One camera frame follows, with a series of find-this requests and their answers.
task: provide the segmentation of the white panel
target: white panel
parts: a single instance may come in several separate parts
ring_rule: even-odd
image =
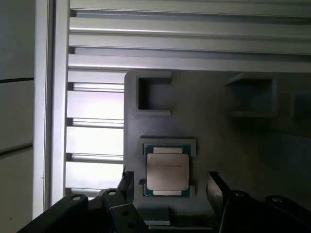
[[[171,36],[213,36],[253,39],[310,39],[310,25],[231,23],[143,19],[70,18],[70,31],[82,33],[121,33]]]
[[[68,82],[123,84],[126,71],[70,70]]]
[[[66,162],[66,188],[116,188],[122,172],[122,164]]]
[[[67,153],[123,155],[123,129],[67,127]]]
[[[311,72],[308,62],[252,61],[200,58],[156,58],[127,56],[69,55],[69,67],[73,68],[121,68],[210,70],[238,72]]]
[[[67,117],[122,120],[123,105],[124,93],[69,91]]]
[[[180,38],[159,36],[120,36],[120,35],[86,35],[69,36],[69,45],[74,47],[100,47],[122,49],[157,49],[157,50],[196,50],[196,51],[230,51],[257,53],[311,54],[310,43],[269,41],[269,40],[238,40],[238,39],[207,39]]]
[[[34,82],[0,84],[0,150],[33,141]]]
[[[0,159],[0,231],[16,233],[32,220],[33,151]]]
[[[310,17],[310,5],[282,4],[281,1],[266,1],[262,3],[245,0],[232,1],[177,1],[177,0],[71,0],[71,9],[76,10],[105,10],[128,12],[172,12],[190,14],[218,15],[256,15]]]

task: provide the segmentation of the screw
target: screw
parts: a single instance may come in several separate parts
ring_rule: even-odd
[[[80,196],[76,196],[76,197],[73,197],[72,200],[80,200],[81,197]]]
[[[274,197],[274,198],[272,198],[272,200],[274,202],[279,202],[279,203],[283,202],[283,200],[281,198],[279,198],[279,197]]]
[[[240,198],[245,196],[245,194],[243,192],[240,192],[240,191],[235,192],[235,195],[240,197]]]

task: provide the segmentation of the metal bar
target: metal bar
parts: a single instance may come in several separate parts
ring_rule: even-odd
[[[121,155],[72,154],[70,158],[74,162],[123,164],[123,156]]]
[[[311,17],[307,1],[232,2],[176,0],[71,0],[73,10],[217,14],[270,17]]]
[[[67,127],[67,153],[123,155],[123,129]]]
[[[113,70],[70,70],[68,72],[68,82],[124,84],[126,73],[127,71]]]
[[[23,81],[32,81],[34,78],[1,79],[0,83],[15,83]]]
[[[87,118],[73,118],[71,126],[84,126],[84,127],[101,127],[101,128],[120,128],[124,127],[124,120],[113,119],[87,119]]]
[[[233,23],[174,20],[114,19],[114,18],[70,18],[70,32],[111,33],[169,36],[204,36],[249,39],[311,39],[310,25]]]
[[[311,72],[309,62],[280,62],[266,60],[156,58],[130,56],[69,55],[69,67],[86,69],[161,69],[210,70],[237,72]]]
[[[282,40],[237,40],[182,38],[160,36],[122,36],[71,34],[69,45],[73,47],[146,49],[146,50],[189,50],[224,51],[282,54],[311,54],[308,42]]]
[[[52,204],[62,199],[65,194],[69,2],[69,0],[56,0],[52,132]]]
[[[11,147],[8,149],[0,150],[0,159],[7,158],[9,156],[15,155],[17,153],[26,151],[26,150],[31,150],[33,148],[32,143],[27,143],[23,145],[19,145],[16,147]]]
[[[50,206],[54,1],[36,0],[33,218]]]

